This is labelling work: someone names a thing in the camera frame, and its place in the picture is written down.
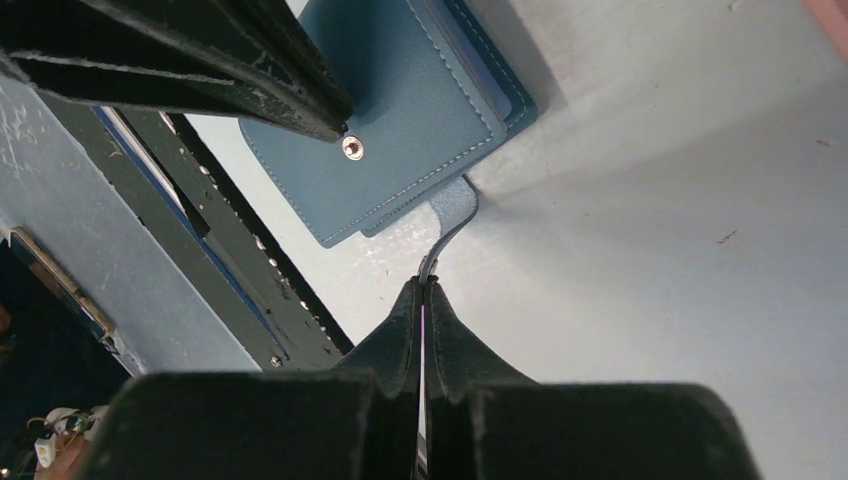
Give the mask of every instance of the teal wallet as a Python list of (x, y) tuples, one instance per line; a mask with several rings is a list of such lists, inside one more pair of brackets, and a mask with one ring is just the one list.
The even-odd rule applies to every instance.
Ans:
[(299, 20), (354, 99), (345, 139), (241, 128), (324, 247), (379, 233), (538, 117), (461, 0), (311, 0)]

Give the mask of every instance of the brown speck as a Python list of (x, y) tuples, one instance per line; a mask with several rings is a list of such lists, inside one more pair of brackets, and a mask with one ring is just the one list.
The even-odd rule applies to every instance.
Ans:
[(730, 232), (726, 237), (722, 238), (721, 240), (719, 240), (716, 243), (718, 243), (719, 245), (724, 245), (725, 243), (727, 243), (728, 240), (730, 240), (731, 237), (736, 235), (736, 232), (738, 232), (738, 231), (739, 230), (734, 230), (734, 231)]

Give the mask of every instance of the gray panel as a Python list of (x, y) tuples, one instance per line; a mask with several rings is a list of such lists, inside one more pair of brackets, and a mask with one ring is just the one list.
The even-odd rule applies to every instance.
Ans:
[(0, 79), (0, 129), (0, 217), (53, 254), (146, 370), (258, 368), (32, 90)]

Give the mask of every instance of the table surface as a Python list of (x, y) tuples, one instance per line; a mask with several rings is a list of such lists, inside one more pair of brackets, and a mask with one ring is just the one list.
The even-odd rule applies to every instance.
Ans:
[[(545, 112), (471, 173), (459, 317), (540, 381), (708, 385), (766, 478), (848, 478), (848, 67), (803, 3), (473, 3)], [(234, 120), (192, 122), (364, 338), (433, 214), (324, 250)]]

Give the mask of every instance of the wallet flap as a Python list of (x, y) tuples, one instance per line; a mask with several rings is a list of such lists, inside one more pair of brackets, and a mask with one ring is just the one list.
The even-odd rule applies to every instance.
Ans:
[(421, 0), (312, 0), (300, 21), (356, 109), (347, 135), (323, 143), (250, 120), (245, 138), (325, 247), (376, 228), (461, 174), (508, 135)]

